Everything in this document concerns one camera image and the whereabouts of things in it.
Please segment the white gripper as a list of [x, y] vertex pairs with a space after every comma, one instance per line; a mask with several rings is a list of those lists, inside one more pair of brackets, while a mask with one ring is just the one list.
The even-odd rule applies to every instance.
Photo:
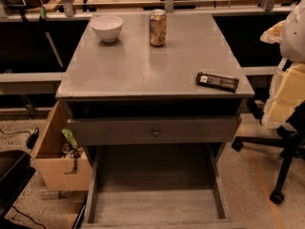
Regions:
[[272, 79], [261, 123], [277, 129], [305, 101], [305, 0], [301, 0], [284, 20], [260, 36], [264, 43], [280, 44], [281, 55], [293, 63], [286, 71], [277, 70]]

